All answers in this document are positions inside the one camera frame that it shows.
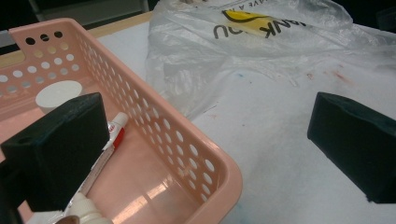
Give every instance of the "yellow logo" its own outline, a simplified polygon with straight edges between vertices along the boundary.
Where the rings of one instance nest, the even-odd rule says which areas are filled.
[[[280,34],[282,29],[290,28],[292,24],[306,26],[302,22],[278,20],[258,13],[233,10],[224,10],[222,13],[228,20],[227,26],[250,34],[261,35],[265,38],[268,38],[270,35],[275,36]]]

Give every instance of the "clear plastic bag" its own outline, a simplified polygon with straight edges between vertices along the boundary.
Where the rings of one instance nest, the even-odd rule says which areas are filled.
[[[162,0],[153,10],[148,41],[147,82],[193,118],[238,70],[282,76],[296,86],[295,71],[306,69],[306,58],[315,64],[312,55],[367,53],[396,37],[354,24],[330,0]]]

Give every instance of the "black foam block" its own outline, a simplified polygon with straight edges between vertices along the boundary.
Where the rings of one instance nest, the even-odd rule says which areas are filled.
[[[319,92],[308,138],[369,202],[396,203],[396,121],[346,97]]]
[[[60,105],[1,145],[34,212],[64,210],[109,139],[100,93]]]

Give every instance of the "red stain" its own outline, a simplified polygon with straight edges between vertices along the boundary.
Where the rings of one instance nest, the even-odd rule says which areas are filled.
[[[311,79],[311,80],[314,79],[314,75],[313,75],[312,73],[308,73],[308,74],[306,74],[306,76],[307,76],[309,79]]]
[[[332,71],[332,74],[335,77],[338,77],[339,79],[341,79],[341,81],[345,82],[346,84],[353,85],[353,82],[351,80],[349,80],[348,78],[344,77],[339,71]]]

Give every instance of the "white cylinder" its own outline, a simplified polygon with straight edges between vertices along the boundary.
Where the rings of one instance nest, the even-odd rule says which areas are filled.
[[[73,198],[69,215],[78,216],[80,224],[113,224],[110,219],[102,217],[93,201],[80,192]]]
[[[43,113],[48,114],[68,100],[83,94],[81,84],[66,80],[53,83],[38,93],[35,102]]]

